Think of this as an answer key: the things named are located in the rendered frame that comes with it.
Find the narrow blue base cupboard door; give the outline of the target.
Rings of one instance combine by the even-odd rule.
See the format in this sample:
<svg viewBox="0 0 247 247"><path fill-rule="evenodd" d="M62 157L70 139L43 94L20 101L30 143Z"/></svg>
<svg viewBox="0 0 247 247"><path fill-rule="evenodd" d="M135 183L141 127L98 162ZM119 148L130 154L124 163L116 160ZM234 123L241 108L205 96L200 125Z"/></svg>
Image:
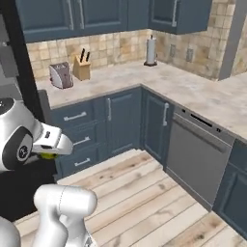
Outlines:
<svg viewBox="0 0 247 247"><path fill-rule="evenodd" d="M164 104L169 103L167 125L163 126ZM165 165L174 105L151 92L144 93L143 147L161 165Z"/></svg>

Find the yellow-green pear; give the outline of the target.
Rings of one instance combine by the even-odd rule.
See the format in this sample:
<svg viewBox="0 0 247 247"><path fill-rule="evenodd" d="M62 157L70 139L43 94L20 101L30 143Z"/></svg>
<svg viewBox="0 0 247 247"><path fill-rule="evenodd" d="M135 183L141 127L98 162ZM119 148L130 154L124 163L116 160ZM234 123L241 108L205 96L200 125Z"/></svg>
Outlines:
<svg viewBox="0 0 247 247"><path fill-rule="evenodd" d="M43 153L40 153L39 156L43 159L49 160L49 159L55 159L58 156L58 154L57 153L45 153L45 152L43 152Z"/></svg>

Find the blue base cupboard run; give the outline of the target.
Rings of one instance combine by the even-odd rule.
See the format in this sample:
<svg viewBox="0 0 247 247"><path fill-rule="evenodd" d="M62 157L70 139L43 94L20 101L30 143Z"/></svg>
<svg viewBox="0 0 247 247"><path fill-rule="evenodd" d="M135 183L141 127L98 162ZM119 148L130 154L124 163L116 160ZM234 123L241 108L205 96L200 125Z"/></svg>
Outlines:
<svg viewBox="0 0 247 247"><path fill-rule="evenodd" d="M247 240L247 144L235 140L213 211Z"/></svg>

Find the paper towel holder with roll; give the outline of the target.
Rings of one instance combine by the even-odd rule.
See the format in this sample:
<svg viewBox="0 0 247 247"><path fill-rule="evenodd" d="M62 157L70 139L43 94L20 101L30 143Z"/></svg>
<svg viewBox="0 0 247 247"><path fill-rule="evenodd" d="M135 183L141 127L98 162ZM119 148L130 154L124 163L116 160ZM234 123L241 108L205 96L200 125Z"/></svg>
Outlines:
<svg viewBox="0 0 247 247"><path fill-rule="evenodd" d="M156 66L156 57L156 38L151 36L149 39L147 39L147 56L144 65L149 67Z"/></svg>

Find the grey dishwasher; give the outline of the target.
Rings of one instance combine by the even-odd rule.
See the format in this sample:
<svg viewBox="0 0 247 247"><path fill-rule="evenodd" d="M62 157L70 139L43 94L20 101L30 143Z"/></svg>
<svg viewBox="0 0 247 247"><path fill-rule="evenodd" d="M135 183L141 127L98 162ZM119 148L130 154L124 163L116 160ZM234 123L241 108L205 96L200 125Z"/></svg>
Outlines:
<svg viewBox="0 0 247 247"><path fill-rule="evenodd" d="M228 144L227 150L220 152L174 120L172 122L166 173L206 210L211 211L230 157L234 137L217 124L184 108L176 106L175 114Z"/></svg>

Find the black fridge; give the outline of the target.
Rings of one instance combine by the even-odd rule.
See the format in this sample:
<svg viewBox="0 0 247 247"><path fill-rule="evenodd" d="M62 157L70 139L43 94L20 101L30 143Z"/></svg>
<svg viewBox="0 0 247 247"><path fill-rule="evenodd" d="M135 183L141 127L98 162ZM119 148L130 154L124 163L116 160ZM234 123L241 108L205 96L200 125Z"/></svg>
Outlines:
<svg viewBox="0 0 247 247"><path fill-rule="evenodd" d="M17 85L27 108L44 121L41 101L31 68L15 0L0 0L0 14L9 35L14 62L18 69ZM35 158L15 172L0 174L0 216L14 222L36 211L33 196L42 184L54 183L57 173L53 159Z"/></svg>

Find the wooden knife block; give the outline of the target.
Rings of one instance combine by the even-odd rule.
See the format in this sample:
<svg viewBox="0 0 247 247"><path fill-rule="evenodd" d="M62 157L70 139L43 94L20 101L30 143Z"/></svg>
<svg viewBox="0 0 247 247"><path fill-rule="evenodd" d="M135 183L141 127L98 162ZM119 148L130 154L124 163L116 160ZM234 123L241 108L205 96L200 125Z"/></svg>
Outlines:
<svg viewBox="0 0 247 247"><path fill-rule="evenodd" d="M85 59L80 60L80 56L74 57L72 74L79 80L87 80L91 78L91 63Z"/></svg>

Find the silver toaster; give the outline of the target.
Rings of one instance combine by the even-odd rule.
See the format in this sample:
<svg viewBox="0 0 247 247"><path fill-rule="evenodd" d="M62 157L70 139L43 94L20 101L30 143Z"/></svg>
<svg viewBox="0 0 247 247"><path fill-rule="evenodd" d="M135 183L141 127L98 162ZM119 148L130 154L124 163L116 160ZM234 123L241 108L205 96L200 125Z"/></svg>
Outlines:
<svg viewBox="0 0 247 247"><path fill-rule="evenodd" d="M51 84L59 89L67 89L73 86L72 75L68 62L49 66Z"/></svg>

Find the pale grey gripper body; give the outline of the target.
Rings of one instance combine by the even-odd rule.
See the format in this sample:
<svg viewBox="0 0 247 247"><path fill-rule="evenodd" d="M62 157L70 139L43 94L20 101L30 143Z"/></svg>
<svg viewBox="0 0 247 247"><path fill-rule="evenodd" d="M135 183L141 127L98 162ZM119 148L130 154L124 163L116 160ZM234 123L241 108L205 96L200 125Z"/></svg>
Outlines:
<svg viewBox="0 0 247 247"><path fill-rule="evenodd" d="M68 155L72 153L72 149L73 143L68 136L49 132L33 143L32 152Z"/></svg>

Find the blue drawer front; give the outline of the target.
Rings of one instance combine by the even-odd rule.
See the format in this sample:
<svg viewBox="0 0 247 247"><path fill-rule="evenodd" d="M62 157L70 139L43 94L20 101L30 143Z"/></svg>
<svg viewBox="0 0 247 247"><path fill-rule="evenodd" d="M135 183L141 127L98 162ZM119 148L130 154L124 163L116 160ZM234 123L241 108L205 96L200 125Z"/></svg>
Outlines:
<svg viewBox="0 0 247 247"><path fill-rule="evenodd" d="M80 162L85 160L87 157L91 158L91 162L88 162L84 165L75 167L74 162ZM67 177L69 175L80 172L84 169L91 167L97 162L97 149L88 148L84 150L77 150L71 155L63 156L60 158L60 165L62 169L62 175Z"/></svg>
<svg viewBox="0 0 247 247"><path fill-rule="evenodd" d="M87 124L95 119L93 106L94 106L93 102L90 100L90 101L75 103L72 105L53 109L52 121L54 122L55 125L61 128L69 128L80 124ZM73 121L68 121L68 122L64 121L64 117L75 116L82 113L83 111L87 112L87 116Z"/></svg>
<svg viewBox="0 0 247 247"><path fill-rule="evenodd" d="M94 125L90 126L76 126L72 128L67 128L64 133L70 138L72 143L83 140L86 136L91 138L91 141L83 143L78 146L73 146L73 150L82 150L88 148L89 146L96 144L96 127Z"/></svg>

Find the wide blue wall cupboard door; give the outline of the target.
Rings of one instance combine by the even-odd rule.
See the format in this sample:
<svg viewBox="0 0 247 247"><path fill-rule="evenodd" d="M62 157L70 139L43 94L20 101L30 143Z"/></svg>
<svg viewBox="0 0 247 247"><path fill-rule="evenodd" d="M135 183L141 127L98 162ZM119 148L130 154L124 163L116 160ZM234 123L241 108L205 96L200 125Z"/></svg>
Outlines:
<svg viewBox="0 0 247 247"><path fill-rule="evenodd" d="M27 42L72 36L67 0L15 0L15 3Z"/></svg>

